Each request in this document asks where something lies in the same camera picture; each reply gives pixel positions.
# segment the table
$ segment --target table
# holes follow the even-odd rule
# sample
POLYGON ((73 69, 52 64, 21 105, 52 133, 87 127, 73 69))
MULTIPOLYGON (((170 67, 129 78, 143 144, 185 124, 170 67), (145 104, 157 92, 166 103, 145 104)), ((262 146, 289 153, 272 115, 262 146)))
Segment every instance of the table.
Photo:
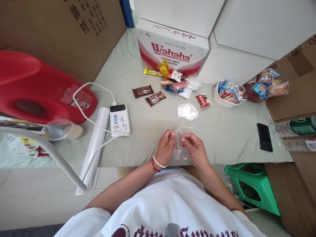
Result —
MULTIPOLYGON (((215 85, 208 84, 203 84, 186 100, 174 92, 165 91, 165 87, 158 83, 159 80, 160 77, 143 74, 136 31, 127 29, 105 62, 95 83, 110 90, 118 104, 128 106, 132 133, 129 137, 114 139, 102 149, 99 167, 133 167, 143 164, 155 154, 158 141, 165 130, 175 130, 177 127, 191 127, 190 130, 203 140, 211 164, 293 161, 290 153, 279 146, 278 138, 272 135, 273 152, 263 151, 259 147, 256 124, 273 123, 265 102, 243 101, 240 105, 227 108, 213 101, 215 85), (154 92, 162 91, 166 99, 153 107, 146 102, 146 96, 136 99, 132 89, 148 85, 152 86, 154 92), (206 93, 213 105, 202 109, 195 98, 200 93, 206 93), (176 106, 183 103, 192 103, 197 108, 197 119, 189 122, 177 117, 176 106)), ((109 108, 113 99, 108 92, 97 86, 93 85, 91 89, 99 100, 97 109, 90 117, 95 121, 98 109, 109 108)), ((53 143, 72 167, 82 166, 94 127, 88 121, 82 126, 87 130, 83 138, 53 143)), ((107 133, 105 141, 111 138, 111 134, 107 133)), ((190 164, 189 159, 172 159, 170 162, 171 166, 190 164)), ((42 165, 53 166, 52 162, 42 165)), ((33 162, 23 164, 23 168, 38 167, 39 165, 34 165, 33 162)))

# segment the small bowl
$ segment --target small bowl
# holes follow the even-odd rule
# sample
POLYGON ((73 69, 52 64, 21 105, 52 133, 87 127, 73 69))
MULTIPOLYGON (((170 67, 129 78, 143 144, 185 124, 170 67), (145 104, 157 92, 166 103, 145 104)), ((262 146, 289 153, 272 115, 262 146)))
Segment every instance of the small bowl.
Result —
POLYGON ((235 106, 235 105, 240 105, 241 102, 242 102, 241 100, 239 100, 239 101, 237 102, 237 104, 234 104, 234 103, 231 103, 231 102, 228 102, 228 101, 222 99, 222 98, 218 95, 218 84, 219 84, 221 81, 223 82, 224 80, 220 80, 220 81, 217 83, 217 85, 216 85, 216 87, 215 87, 215 89, 214 89, 214 94, 213 94, 213 99, 214 99, 214 101, 215 101, 216 103, 220 104, 220 105, 225 106, 225 107, 233 107, 233 106, 235 106))

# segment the hand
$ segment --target hand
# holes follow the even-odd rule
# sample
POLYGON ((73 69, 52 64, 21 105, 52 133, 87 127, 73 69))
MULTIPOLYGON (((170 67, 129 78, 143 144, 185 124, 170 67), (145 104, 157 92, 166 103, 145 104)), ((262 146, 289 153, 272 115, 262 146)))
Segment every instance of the hand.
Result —
POLYGON ((181 147, 189 151, 191 161, 196 168, 210 165, 203 141, 193 133, 186 133, 181 137, 181 147))
POLYGON ((164 135, 159 140, 157 153, 155 155, 156 160, 162 164, 167 165, 172 157, 175 146, 175 132, 167 129, 164 135))

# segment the clear plastic cup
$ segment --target clear plastic cup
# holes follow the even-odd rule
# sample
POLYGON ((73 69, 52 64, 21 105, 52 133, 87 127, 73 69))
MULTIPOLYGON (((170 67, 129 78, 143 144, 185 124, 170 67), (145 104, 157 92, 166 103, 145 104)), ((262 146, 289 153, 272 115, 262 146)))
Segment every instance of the clear plastic cup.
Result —
POLYGON ((45 137, 49 141, 58 141, 62 139, 78 139, 86 134, 86 130, 71 122, 68 119, 56 119, 50 121, 43 127, 45 137))

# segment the white roll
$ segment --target white roll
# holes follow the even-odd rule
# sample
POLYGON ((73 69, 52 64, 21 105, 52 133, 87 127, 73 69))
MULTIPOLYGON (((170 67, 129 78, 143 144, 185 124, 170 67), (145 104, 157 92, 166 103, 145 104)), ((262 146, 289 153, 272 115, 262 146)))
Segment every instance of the white roll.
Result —
MULTIPOLYGON (((106 129, 108 125, 108 121, 110 118, 110 110, 108 108, 101 107, 99 109, 98 117, 96 119, 96 124, 98 124, 100 127, 106 129)), ((105 137, 105 131, 101 129, 99 126, 94 126, 93 132, 91 135, 91 139, 88 145, 87 153, 85 160, 83 161, 81 173, 80 173, 80 179, 84 182, 84 184, 87 186, 86 192, 90 191, 93 187, 93 182, 96 174, 96 170, 98 168, 98 163, 100 159, 100 149, 94 156, 94 159, 92 161, 92 164, 88 170, 88 173, 86 177, 84 177, 85 173, 87 172, 87 168, 89 165, 89 162, 92 159, 93 154, 95 151, 103 144, 104 137, 105 137)), ((85 192, 82 191, 80 188, 76 189, 76 195, 84 194, 85 192)))

